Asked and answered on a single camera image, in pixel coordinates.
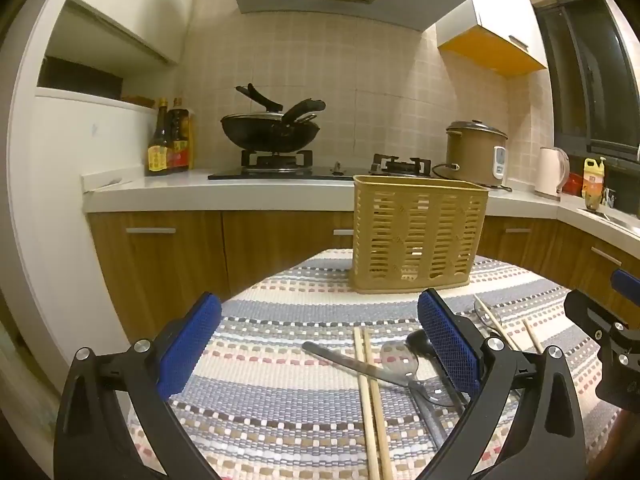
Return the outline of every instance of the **wooden chopstick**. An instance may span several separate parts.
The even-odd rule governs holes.
[[[509,336],[509,334],[506,333],[505,329],[502,328],[502,325],[498,322],[497,319],[495,319],[494,314],[492,314],[492,312],[489,310],[489,308],[484,304],[484,301],[482,301],[480,298],[478,298],[477,294],[474,294],[474,298],[476,298],[476,300],[478,301],[478,303],[480,303],[480,306],[482,307],[482,309],[486,312],[487,316],[489,316],[489,319],[491,320],[491,322],[494,324],[496,330],[500,333],[500,335],[505,339],[505,341],[508,343],[508,345],[513,349],[513,350],[519,350],[520,352],[522,352],[522,349],[516,345],[516,342],[511,339],[511,337]]]
[[[353,343],[356,351],[356,359],[365,362],[364,343],[362,341],[362,331],[359,326],[353,327]],[[367,449],[369,480],[380,480],[378,452],[376,450],[376,430],[374,428],[373,414],[371,411],[369,381],[366,376],[358,374],[358,387],[360,389],[360,401],[362,403],[362,421],[364,423],[364,440]]]
[[[527,320],[527,318],[523,317],[520,321],[524,325],[524,328],[527,329],[527,333],[529,334],[529,337],[531,338],[533,346],[535,346],[535,348],[536,348],[536,350],[538,351],[539,354],[543,354],[545,352],[545,349],[540,344],[540,341],[539,341],[538,337],[536,336],[536,334],[533,332],[533,327],[529,324],[529,321]]]
[[[368,330],[363,330],[364,354],[367,363],[372,365],[373,349],[371,347],[371,334]],[[382,410],[382,397],[380,396],[380,385],[377,379],[369,378],[369,388],[371,390],[371,400],[373,403],[373,416],[376,423],[376,433],[378,434],[378,452],[380,454],[380,469],[382,470],[382,480],[393,480],[394,474],[391,469],[391,456],[389,455],[389,443],[386,441],[385,412]]]

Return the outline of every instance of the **frying pan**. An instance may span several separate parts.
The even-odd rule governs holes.
[[[313,122],[316,115],[312,112],[324,110],[324,101],[305,99],[282,113],[281,104],[267,99],[251,83],[236,90],[266,109],[222,118],[222,129],[236,146],[251,152],[291,153],[316,137],[320,126]]]

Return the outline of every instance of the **sink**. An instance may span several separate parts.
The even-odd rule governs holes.
[[[601,218],[605,222],[609,222],[610,224],[615,224],[618,227],[622,227],[625,231],[628,231],[631,234],[637,237],[640,237],[640,227],[636,227],[635,225],[628,224],[624,220],[621,220],[620,218],[616,218],[615,216],[609,216],[600,211],[590,211],[588,209],[581,209],[581,211],[586,211],[589,214],[592,214],[594,216],[597,216],[598,218]]]

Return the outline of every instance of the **rice cooker lid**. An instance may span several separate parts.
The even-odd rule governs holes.
[[[503,136],[505,139],[508,139],[507,134],[501,132],[497,128],[489,126],[488,124],[484,124],[482,121],[453,121],[448,127],[449,130],[478,130],[480,132],[489,132],[492,134],[498,134]]]

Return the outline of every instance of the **blue gripper pad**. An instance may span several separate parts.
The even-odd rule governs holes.
[[[180,320],[180,332],[173,336],[171,345],[159,362],[156,388],[164,400],[184,389],[220,320],[220,300],[209,293],[203,294],[184,319]]]
[[[468,321],[472,326],[469,329],[459,326],[461,323],[457,318]],[[471,320],[455,316],[432,288],[425,290],[418,298],[418,321],[453,385],[459,392],[475,397],[480,391],[482,363],[478,352],[460,329],[463,328],[467,336],[472,336],[476,344],[482,341],[478,329]],[[469,333],[471,328],[478,332],[479,340]]]
[[[640,280],[635,276],[622,269],[616,269],[611,275],[611,288],[640,306]]]

